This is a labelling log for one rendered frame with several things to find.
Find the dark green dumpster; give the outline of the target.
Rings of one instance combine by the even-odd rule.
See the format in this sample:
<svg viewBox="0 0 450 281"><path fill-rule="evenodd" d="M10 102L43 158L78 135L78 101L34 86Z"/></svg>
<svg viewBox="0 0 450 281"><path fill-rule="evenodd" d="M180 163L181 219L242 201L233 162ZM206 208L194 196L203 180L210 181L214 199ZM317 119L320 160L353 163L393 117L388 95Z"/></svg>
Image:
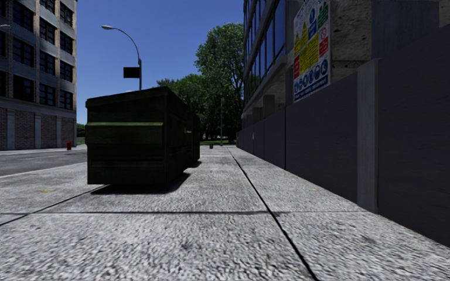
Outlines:
<svg viewBox="0 0 450 281"><path fill-rule="evenodd" d="M160 185L192 165L192 112L168 87L86 101L88 184Z"/></svg>
<svg viewBox="0 0 450 281"><path fill-rule="evenodd" d="M194 113L192 117L192 165L196 164L200 157L200 118Z"/></svg>

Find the trees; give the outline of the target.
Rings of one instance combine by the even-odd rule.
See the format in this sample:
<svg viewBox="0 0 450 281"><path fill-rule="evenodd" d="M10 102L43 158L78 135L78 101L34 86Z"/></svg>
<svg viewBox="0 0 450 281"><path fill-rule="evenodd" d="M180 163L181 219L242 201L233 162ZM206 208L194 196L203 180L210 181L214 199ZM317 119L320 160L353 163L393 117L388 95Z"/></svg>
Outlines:
<svg viewBox="0 0 450 281"><path fill-rule="evenodd" d="M196 51L196 74L156 83L169 87L199 118L202 132L220 138L223 98L223 136L236 137L243 110L244 26L225 23L210 29Z"/></svg>

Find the grey street lamp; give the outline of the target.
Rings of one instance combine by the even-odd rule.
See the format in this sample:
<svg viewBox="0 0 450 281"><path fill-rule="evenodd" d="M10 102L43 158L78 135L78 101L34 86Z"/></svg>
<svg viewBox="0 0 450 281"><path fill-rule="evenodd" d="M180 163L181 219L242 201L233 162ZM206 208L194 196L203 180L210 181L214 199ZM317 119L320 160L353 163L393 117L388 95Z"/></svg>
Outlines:
<svg viewBox="0 0 450 281"><path fill-rule="evenodd" d="M101 26L103 29L105 30L118 30L120 32L122 32L123 34L127 35L130 40L133 42L136 51L137 51L137 56L138 56L138 67L124 67L123 68L123 77L124 78L138 78L139 79L139 90L142 90L142 61L139 55L139 50L138 47L136 45L136 43L134 42L133 38L126 33L125 31L119 29L119 28L115 28L112 26L108 26L108 25L102 25Z"/></svg>

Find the dark grey hoarding fence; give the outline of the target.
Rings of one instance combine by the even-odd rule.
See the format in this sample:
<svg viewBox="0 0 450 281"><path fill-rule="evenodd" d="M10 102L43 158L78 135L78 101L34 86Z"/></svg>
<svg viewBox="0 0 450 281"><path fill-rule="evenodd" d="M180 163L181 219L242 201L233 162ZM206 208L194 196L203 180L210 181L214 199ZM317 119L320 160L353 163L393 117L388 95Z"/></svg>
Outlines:
<svg viewBox="0 0 450 281"><path fill-rule="evenodd" d="M450 24L378 74L378 212L450 247ZM237 146L356 201L357 74L243 129Z"/></svg>

